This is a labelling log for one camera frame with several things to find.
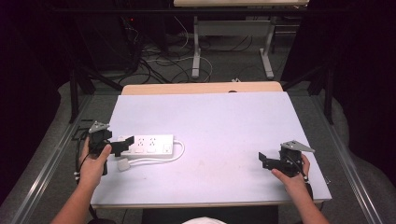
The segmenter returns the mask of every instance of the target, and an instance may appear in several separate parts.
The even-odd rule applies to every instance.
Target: power strip
[[[120,136],[118,141],[124,141],[131,135]],[[163,135],[135,135],[134,143],[128,151],[121,152],[121,156],[129,159],[153,158],[171,159],[173,157],[174,136]]]

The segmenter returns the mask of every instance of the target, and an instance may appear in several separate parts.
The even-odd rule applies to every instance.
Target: hand
[[[308,176],[309,165],[310,165],[309,160],[304,154],[302,154],[301,157],[304,163],[303,172],[306,176]],[[282,181],[282,183],[285,185],[286,192],[289,194],[289,196],[293,199],[295,203],[300,201],[303,197],[310,198],[302,174],[298,174],[295,177],[288,177],[284,175],[282,172],[278,171],[277,169],[273,169],[271,173],[274,176],[276,176],[276,178],[278,178],[280,181]]]
[[[100,183],[104,164],[111,152],[111,145],[107,144],[100,156],[98,158],[93,158],[92,155],[89,155],[89,143],[90,139],[87,137],[79,157],[81,168],[79,171],[80,178],[78,185],[89,189],[95,189]]]

